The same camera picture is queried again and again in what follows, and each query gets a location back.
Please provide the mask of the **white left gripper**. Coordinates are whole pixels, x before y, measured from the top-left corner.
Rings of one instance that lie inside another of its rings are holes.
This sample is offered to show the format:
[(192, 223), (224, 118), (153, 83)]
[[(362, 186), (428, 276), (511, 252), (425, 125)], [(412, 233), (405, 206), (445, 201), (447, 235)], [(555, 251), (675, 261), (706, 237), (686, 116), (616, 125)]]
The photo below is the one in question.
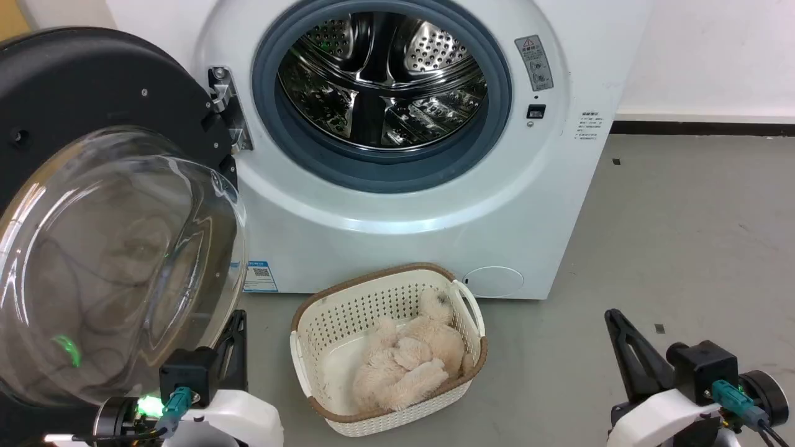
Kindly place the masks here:
[(182, 417), (168, 446), (283, 446), (279, 412), (247, 393), (247, 313), (236, 309), (214, 345), (218, 354), (218, 388), (204, 409)]

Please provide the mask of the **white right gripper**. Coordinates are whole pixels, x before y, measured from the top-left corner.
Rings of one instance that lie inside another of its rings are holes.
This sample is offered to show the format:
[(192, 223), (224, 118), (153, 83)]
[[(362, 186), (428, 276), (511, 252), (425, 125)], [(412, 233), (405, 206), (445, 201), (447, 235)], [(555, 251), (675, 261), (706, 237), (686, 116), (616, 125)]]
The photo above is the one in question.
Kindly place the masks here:
[(712, 391), (702, 394), (707, 405), (695, 404), (674, 389), (673, 368), (619, 309), (605, 311), (605, 322), (628, 398), (611, 410), (607, 445), (725, 446)]

